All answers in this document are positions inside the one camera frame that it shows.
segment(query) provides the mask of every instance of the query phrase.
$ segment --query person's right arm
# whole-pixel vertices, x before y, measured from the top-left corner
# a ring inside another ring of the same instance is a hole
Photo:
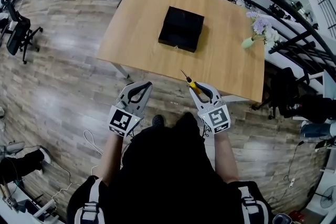
[[[215,134],[215,170],[225,183],[238,181],[238,167],[226,132]]]

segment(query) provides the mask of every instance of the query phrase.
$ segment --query forearm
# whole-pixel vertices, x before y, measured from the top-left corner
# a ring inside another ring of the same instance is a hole
[[[102,177],[103,182],[108,186],[116,177],[120,170],[121,150],[123,138],[116,134],[111,134],[100,160],[96,176]]]
[[[215,135],[215,170],[225,183],[238,181],[238,167],[225,132]]]

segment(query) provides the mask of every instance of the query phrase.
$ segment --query black box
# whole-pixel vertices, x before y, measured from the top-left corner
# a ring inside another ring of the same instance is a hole
[[[159,36],[159,42],[195,52],[204,16],[169,7]]]

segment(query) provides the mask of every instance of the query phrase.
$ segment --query screwdriver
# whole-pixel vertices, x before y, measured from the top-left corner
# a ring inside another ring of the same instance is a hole
[[[181,71],[182,71],[183,75],[185,75],[185,77],[186,77],[186,79],[187,79],[187,82],[188,82],[189,86],[195,91],[195,93],[200,94],[201,91],[200,91],[199,88],[196,86],[196,84],[193,82],[193,80],[192,80],[190,77],[188,77],[188,76],[184,73],[184,71],[183,71],[182,69],[181,69]]]

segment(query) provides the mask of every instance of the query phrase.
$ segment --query wooden floor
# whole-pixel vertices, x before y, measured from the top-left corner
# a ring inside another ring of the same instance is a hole
[[[24,179],[32,196],[43,194],[43,204],[69,185],[68,174],[57,164],[71,172],[73,182],[83,183],[99,163],[100,155],[84,140],[83,131],[96,134],[97,145],[103,147],[110,135],[106,128],[110,107],[131,81],[118,77],[112,65],[95,58],[118,2],[23,0],[16,4],[33,28],[42,26],[44,31],[35,38],[40,52],[30,50],[27,65],[22,63],[22,53],[11,56],[5,45],[0,48],[0,105],[6,111],[1,142],[25,141],[27,146],[43,145],[50,151],[54,163],[46,166],[44,176],[34,172]],[[156,114],[164,115],[168,125],[186,111],[196,115],[185,82],[129,68],[127,71],[133,81],[150,80],[154,85],[145,119],[136,133],[149,126]],[[326,151],[315,153],[314,144],[301,145],[291,168],[290,178],[296,181],[288,189],[283,177],[300,141],[299,123],[280,116],[268,120],[267,109],[252,111],[248,102],[229,104],[228,109],[232,119],[228,132],[241,180],[256,181],[266,200],[274,196],[270,203],[275,211],[300,208],[319,178]],[[205,143],[214,163],[213,137]],[[62,217],[76,188],[71,186],[56,196],[57,212]]]

